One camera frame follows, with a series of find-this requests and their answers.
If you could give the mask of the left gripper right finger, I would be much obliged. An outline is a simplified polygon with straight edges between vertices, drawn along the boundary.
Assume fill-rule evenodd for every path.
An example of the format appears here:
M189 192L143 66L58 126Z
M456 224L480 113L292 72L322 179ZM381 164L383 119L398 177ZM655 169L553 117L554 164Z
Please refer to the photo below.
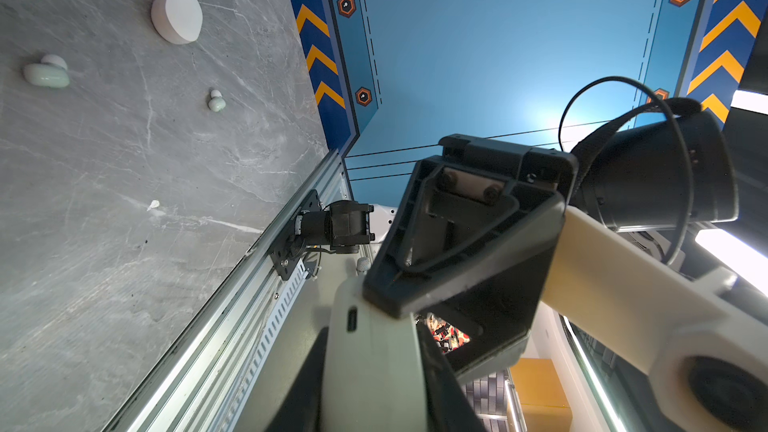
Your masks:
M428 328L417 323L416 333L424 372L428 430L485 432Z

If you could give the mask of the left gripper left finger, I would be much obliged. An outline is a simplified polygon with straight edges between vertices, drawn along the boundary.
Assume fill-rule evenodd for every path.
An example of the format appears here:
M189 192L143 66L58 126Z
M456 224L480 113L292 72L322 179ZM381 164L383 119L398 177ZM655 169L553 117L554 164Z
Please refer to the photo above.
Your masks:
M324 365L329 328L320 330L267 432L320 430Z

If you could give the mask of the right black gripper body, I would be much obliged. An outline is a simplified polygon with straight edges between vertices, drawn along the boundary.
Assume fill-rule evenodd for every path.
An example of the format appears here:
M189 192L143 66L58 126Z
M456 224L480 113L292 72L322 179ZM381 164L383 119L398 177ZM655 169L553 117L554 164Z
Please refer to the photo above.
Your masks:
M565 203L579 170L575 156L554 149L461 134L442 138L440 145L442 204Z

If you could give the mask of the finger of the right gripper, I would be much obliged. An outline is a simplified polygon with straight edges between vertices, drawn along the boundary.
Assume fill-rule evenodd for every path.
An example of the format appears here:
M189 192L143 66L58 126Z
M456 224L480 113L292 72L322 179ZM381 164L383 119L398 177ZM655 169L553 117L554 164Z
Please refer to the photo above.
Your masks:
M419 310L433 312L469 336L469 343L442 354L419 332L429 384L464 384L515 364L527 345L543 291L541 275L465 275L419 288Z
M419 288L465 275L509 272L551 256L565 221L566 202L442 204L437 176L443 157L419 161L379 255L363 282L363 296L393 318L419 310Z

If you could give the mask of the green earbud charging case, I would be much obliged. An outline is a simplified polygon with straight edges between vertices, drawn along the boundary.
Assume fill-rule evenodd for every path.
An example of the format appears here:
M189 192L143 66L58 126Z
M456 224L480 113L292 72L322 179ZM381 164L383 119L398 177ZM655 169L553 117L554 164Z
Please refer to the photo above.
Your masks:
M323 431L426 431L427 393L411 316L363 297L363 276L337 289L323 367Z

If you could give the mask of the green earbud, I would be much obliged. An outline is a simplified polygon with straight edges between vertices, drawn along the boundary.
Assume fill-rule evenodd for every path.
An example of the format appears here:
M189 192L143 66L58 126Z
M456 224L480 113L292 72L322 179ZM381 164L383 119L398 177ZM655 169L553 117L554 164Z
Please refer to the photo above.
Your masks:
M209 94L207 106L210 111L218 113L226 108L227 103L223 98L223 94L219 90L212 89Z
M22 74L29 84L37 87L62 89L70 85L68 65L55 54L46 54L39 62L26 64Z

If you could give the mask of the white earbud charging case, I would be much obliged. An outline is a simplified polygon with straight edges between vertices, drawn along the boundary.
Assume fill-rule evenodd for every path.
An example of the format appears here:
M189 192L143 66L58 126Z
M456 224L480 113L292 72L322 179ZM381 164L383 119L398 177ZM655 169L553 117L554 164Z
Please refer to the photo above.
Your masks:
M203 13L198 0L153 0L150 17L156 32L174 45L197 41L202 30Z

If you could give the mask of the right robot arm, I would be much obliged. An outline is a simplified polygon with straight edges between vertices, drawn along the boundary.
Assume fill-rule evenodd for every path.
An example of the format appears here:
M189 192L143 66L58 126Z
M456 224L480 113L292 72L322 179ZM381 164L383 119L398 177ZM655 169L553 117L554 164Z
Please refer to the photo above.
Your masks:
M570 152L467 135L415 165L365 302L395 319L445 311L470 342L457 373L524 340L545 303L656 380L767 383L767 325L674 269L688 226L738 214L712 114L652 98Z

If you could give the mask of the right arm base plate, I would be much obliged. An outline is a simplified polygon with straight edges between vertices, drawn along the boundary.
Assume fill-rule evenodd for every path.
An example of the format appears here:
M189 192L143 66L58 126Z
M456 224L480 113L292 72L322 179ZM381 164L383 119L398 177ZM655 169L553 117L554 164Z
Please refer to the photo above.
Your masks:
M291 278L305 248L304 240L297 231L297 220L308 212L318 212L321 209L318 192L316 189L311 189L299 206L288 216L267 249L273 269L283 281Z

